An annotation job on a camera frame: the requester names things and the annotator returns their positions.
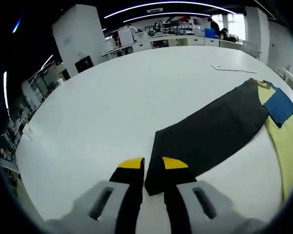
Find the folded clothing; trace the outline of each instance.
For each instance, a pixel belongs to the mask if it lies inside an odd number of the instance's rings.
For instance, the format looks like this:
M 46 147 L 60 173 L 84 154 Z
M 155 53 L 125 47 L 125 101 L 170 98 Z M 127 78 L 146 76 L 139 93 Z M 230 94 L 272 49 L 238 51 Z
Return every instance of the folded clothing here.
M 157 131 L 145 180 L 148 194 L 163 192 L 168 183 L 163 157 L 184 162 L 198 176 L 243 148 L 268 116 L 256 81 L 250 79 L 179 123 Z
M 265 104 L 276 92 L 273 84 L 258 84 L 260 102 Z M 287 198 L 293 189 L 293 114 L 279 128 L 271 117 L 265 126 L 276 150 L 281 171 L 283 197 Z
M 280 88 L 274 86 L 273 88 L 275 93 L 264 103 L 264 107 L 275 124 L 281 128 L 283 123 L 293 115 L 293 103 Z

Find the paper on table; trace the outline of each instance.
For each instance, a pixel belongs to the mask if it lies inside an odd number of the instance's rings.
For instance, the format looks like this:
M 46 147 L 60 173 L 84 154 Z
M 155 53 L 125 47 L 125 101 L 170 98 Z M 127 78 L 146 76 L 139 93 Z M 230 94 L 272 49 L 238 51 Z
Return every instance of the paper on table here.
M 232 71 L 232 72 L 247 72 L 247 73 L 257 73 L 257 71 L 254 71 L 253 69 L 242 69 L 241 67 L 238 67 L 236 65 L 211 65 L 215 70 L 219 71 Z

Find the blue patch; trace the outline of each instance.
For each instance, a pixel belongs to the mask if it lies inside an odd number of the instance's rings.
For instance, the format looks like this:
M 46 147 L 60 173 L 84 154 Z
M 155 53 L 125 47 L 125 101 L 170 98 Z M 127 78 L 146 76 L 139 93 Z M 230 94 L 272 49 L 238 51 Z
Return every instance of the blue patch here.
M 264 107 L 275 124 L 281 128 L 283 123 L 293 115 L 293 103 L 280 88 L 276 88 L 271 83 L 270 85 L 275 89 L 275 93 L 264 104 Z

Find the white table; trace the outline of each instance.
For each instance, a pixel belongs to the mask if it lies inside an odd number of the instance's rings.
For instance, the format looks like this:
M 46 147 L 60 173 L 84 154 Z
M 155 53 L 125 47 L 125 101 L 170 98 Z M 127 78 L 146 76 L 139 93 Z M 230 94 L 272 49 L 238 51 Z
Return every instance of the white table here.
M 281 69 L 281 72 L 284 74 L 284 81 L 292 88 L 293 90 L 293 74 L 286 70 L 285 68 Z
M 234 64 L 257 74 L 217 71 Z M 201 109 L 249 78 L 293 91 L 270 68 L 239 50 L 181 46 L 146 50 L 90 68 L 59 86 L 29 122 L 17 162 L 43 219 L 60 218 L 122 161 L 143 156 L 148 167 L 154 134 Z M 229 196 L 246 217 L 269 221 L 281 201 L 281 177 L 265 127 L 242 150 L 197 177 Z M 170 233 L 163 195 L 149 197 L 137 233 Z

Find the linear ceiling light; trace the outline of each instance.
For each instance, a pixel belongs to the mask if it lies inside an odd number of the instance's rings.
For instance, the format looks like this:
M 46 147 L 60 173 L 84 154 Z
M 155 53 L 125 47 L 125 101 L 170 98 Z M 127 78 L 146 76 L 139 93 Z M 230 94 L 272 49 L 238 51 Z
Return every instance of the linear ceiling light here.
M 152 15 L 146 15 L 146 16 L 140 16 L 132 19 L 127 19 L 123 21 L 123 23 L 126 23 L 131 20 L 137 20 L 145 17 L 150 17 L 150 16 L 160 16 L 160 15 L 177 15 L 177 14 L 182 14 L 182 15 L 197 15 L 197 16 L 210 16 L 207 14 L 200 14 L 200 13 L 191 13 L 191 12 L 166 12 L 166 13 L 158 13 L 158 14 L 152 14 Z
M 20 22 L 21 22 L 21 19 L 19 19 L 19 20 L 16 22 L 16 24 L 15 24 L 15 26 L 14 26 L 14 29 L 13 29 L 12 33 L 15 33 L 15 32 L 16 32 L 16 30 L 17 30 L 17 28 L 18 28 Z
M 48 58 L 48 60 L 42 65 L 42 67 L 41 67 L 40 70 L 42 70 L 42 69 L 44 68 L 44 66 L 49 62 L 49 60 L 50 60 L 52 57 L 53 57 L 53 55 L 51 55 L 51 56 Z
M 260 5 L 266 12 L 268 12 L 269 15 L 271 15 L 271 17 L 274 19 L 274 20 L 277 20 L 272 13 L 270 13 L 270 11 L 268 11 L 262 4 L 260 4 L 257 0 L 254 0 L 254 2 L 256 2 L 258 5 Z
M 229 13 L 235 14 L 235 12 L 230 11 L 230 10 L 227 10 L 225 8 L 222 8 L 222 7 L 219 7 L 219 6 L 214 6 L 214 5 L 209 5 L 209 4 L 205 4 L 205 3 L 190 2 L 190 1 L 163 1 L 163 2 L 153 2 L 153 3 L 142 4 L 142 5 L 139 5 L 139 6 L 129 7 L 129 8 L 126 8 L 124 10 L 117 11 L 117 12 L 115 12 L 113 14 L 110 14 L 108 16 L 105 16 L 104 19 L 106 19 L 108 17 L 111 17 L 111 16 L 114 16 L 114 15 L 116 15 L 118 13 L 121 13 L 121 12 L 124 12 L 124 11 L 128 11 L 128 10 L 132 10 L 132 9 L 135 9 L 135 8 L 138 8 L 138 7 L 152 6 L 152 5 L 166 4 L 166 3 L 184 3 L 184 4 L 193 4 L 193 5 L 200 5 L 200 6 L 208 6 L 208 7 L 213 7 L 213 8 L 216 8 L 216 9 L 220 9 L 220 10 L 227 11 Z
M 9 118 L 11 118 L 10 117 L 10 112 L 9 112 L 8 97 L 7 97 L 7 94 L 6 94 L 6 72 L 3 73 L 3 91 L 4 91 L 5 106 L 6 106 L 6 109 L 8 111 L 8 116 L 9 116 Z

